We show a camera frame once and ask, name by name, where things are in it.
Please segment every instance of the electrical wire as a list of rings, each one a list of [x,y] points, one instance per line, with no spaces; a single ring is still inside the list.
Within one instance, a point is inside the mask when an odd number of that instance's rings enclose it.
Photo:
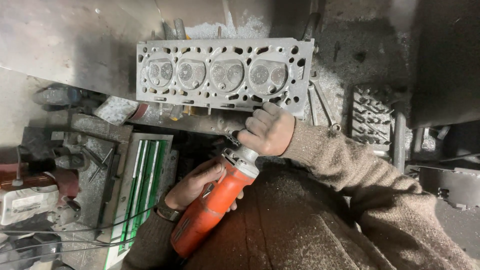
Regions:
[[[122,244],[115,243],[115,245],[111,245],[111,246],[97,246],[97,247],[91,247],[91,248],[85,248],[85,249],[67,250],[67,251],[60,251],[60,252],[55,252],[55,253],[42,254],[42,255],[39,255],[39,256],[35,256],[35,257],[6,261],[6,262],[3,262],[3,263],[0,263],[0,265],[4,265],[4,264],[7,264],[7,263],[13,263],[13,262],[20,262],[20,261],[24,261],[24,260],[32,260],[32,259],[35,259],[35,258],[41,258],[41,257],[44,257],[44,256],[51,256],[51,255],[55,255],[55,254],[65,254],[65,253],[71,253],[71,252],[77,252],[77,251],[101,249],[101,248],[114,247],[114,246],[119,246],[119,245],[122,245]]]
[[[36,247],[36,246],[43,246],[43,245],[57,245],[57,244],[66,244],[66,243],[79,243],[79,244],[89,244],[89,245],[101,245],[101,246],[116,246],[116,245],[123,245],[123,244],[127,244],[127,243],[130,243],[133,241],[133,238],[130,238],[128,240],[124,240],[124,241],[121,241],[121,242],[115,242],[115,243],[95,243],[95,242],[88,242],[88,241],[59,241],[59,242],[52,242],[52,243],[43,243],[43,244],[37,244],[37,245],[29,245],[29,246],[24,246],[24,247],[19,247],[19,248],[15,248],[15,249],[10,249],[10,250],[6,250],[6,251],[3,251],[3,252],[0,252],[0,255],[2,254],[5,254],[5,253],[9,253],[9,252],[12,252],[12,251],[16,251],[16,250],[21,250],[21,249],[26,249],[26,248],[31,248],[31,247]]]
[[[121,222],[118,222],[118,223],[115,223],[115,224],[112,224],[112,225],[109,225],[109,226],[106,226],[106,227],[102,227],[102,228],[93,228],[93,229],[83,229],[83,230],[73,230],[73,231],[58,231],[58,232],[55,232],[55,231],[17,231],[17,230],[0,230],[0,233],[47,233],[47,234],[58,234],[58,233],[84,233],[84,232],[91,232],[91,231],[101,231],[101,230],[104,230],[104,229],[109,229],[109,228],[113,228],[117,225],[120,225],[120,224],[123,224],[131,219],[134,219],[138,216],[140,216],[141,214],[149,211],[153,209],[153,207],[150,207],[149,209],[147,210],[144,210],[142,212],[139,212],[137,213],[136,215],[134,216],[131,216],[129,218],[127,218],[126,220],[124,221],[121,221]]]

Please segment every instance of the wrench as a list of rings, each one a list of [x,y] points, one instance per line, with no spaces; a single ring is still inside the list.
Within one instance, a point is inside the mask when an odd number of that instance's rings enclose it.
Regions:
[[[340,131],[342,130],[342,127],[336,122],[335,118],[333,118],[333,113],[332,110],[330,109],[330,106],[328,105],[328,101],[325,97],[324,92],[322,91],[322,88],[318,84],[319,76],[317,75],[317,72],[314,72],[312,76],[310,76],[310,84],[308,86],[308,90],[311,92],[315,90],[317,92],[318,97],[320,98],[320,103],[322,104],[324,110],[325,110],[325,115],[327,116],[327,119],[330,123],[330,128],[332,130]],[[312,108],[315,108],[314,102],[315,99],[312,98],[313,94],[310,95],[310,100],[312,103]]]

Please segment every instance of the brown sweater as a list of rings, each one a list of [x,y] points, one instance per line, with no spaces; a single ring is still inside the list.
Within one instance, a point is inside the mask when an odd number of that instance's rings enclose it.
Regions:
[[[184,269],[474,269],[440,227],[436,198],[367,146],[297,121],[282,157],[313,176],[260,173]],[[173,268],[174,226],[150,215],[122,269]]]

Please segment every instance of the bare hand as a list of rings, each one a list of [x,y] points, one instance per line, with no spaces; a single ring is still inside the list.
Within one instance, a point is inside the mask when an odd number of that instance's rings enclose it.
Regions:
[[[295,118],[285,109],[265,102],[245,122],[237,136],[240,143],[262,156],[280,156],[292,139]]]
[[[185,210],[202,192],[205,184],[218,180],[225,172],[225,167],[212,159],[200,164],[183,178],[165,196],[165,203],[175,210]],[[235,210],[237,203],[234,201],[229,209]]]

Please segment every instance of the white label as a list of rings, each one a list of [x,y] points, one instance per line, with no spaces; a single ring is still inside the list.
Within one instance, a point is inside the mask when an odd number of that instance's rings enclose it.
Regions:
[[[12,212],[22,213],[38,209],[42,206],[43,194],[31,196],[28,198],[16,199],[12,201]]]

